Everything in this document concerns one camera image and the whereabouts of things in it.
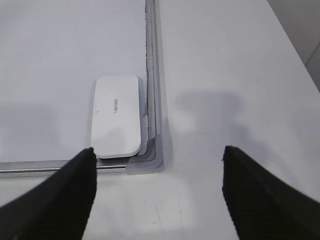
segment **white eraser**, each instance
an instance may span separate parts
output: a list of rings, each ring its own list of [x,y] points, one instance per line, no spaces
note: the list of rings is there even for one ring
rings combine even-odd
[[[136,155],[140,150],[139,80],[110,75],[96,82],[91,146],[101,159]]]

